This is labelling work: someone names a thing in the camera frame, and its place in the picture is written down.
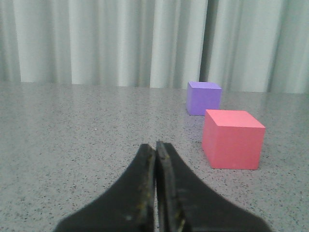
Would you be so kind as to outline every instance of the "purple cube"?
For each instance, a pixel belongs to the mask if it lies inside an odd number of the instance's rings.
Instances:
[[[188,82],[187,110],[190,115],[205,115],[206,109],[218,110],[222,89],[216,83]]]

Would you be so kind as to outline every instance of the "curtain fold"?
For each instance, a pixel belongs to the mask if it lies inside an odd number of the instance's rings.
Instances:
[[[0,80],[309,92],[309,1],[2,0]]]

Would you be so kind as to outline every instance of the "foam block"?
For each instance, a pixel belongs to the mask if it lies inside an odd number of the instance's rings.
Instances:
[[[265,130],[246,111],[206,110],[202,148],[212,168],[256,170]]]
[[[190,115],[205,115],[206,109],[219,109],[222,89],[216,83],[188,82],[187,110]]]

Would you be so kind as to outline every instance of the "red cube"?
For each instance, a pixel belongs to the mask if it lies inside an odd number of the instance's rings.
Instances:
[[[265,130],[246,111],[206,110],[202,148],[212,168],[256,170]]]

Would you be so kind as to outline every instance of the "granite countertop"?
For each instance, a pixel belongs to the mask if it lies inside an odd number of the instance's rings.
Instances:
[[[218,170],[186,91],[0,82],[0,231],[49,232],[123,173],[142,143],[172,143],[219,194],[274,232],[309,231],[309,95],[224,92],[267,128],[256,171]]]

